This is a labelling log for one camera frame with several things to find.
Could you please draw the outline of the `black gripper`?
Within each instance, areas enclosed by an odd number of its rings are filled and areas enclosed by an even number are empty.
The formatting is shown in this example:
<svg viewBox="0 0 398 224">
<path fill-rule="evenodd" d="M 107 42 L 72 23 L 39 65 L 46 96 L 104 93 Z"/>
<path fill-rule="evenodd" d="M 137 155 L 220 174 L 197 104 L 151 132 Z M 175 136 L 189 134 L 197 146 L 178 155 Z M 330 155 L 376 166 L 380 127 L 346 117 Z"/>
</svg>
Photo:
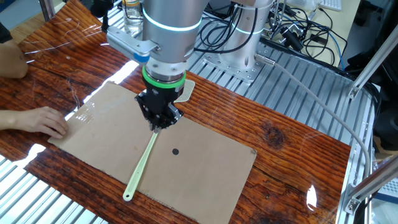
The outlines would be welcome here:
<svg viewBox="0 0 398 224">
<path fill-rule="evenodd" d="M 183 112 L 174 106 L 174 101 L 183 93 L 184 84 L 173 88 L 157 87 L 145 81 L 146 90 L 134 99 L 139 104 L 142 115 L 149 122 L 149 129 L 155 131 L 155 114 L 159 115 L 157 129 L 167 129 L 174 125 Z"/>
</svg>

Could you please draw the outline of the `person's right hand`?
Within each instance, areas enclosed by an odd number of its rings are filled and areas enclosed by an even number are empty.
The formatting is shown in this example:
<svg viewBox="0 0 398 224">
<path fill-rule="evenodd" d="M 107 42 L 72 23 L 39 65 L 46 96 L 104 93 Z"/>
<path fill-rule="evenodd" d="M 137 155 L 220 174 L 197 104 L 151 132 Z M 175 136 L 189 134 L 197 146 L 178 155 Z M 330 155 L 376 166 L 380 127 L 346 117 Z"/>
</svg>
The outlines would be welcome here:
<svg viewBox="0 0 398 224">
<path fill-rule="evenodd" d="M 14 128 L 30 133 L 44 133 L 61 139 L 68 131 L 63 115 L 48 106 L 34 110 L 18 111 Z"/>
</svg>

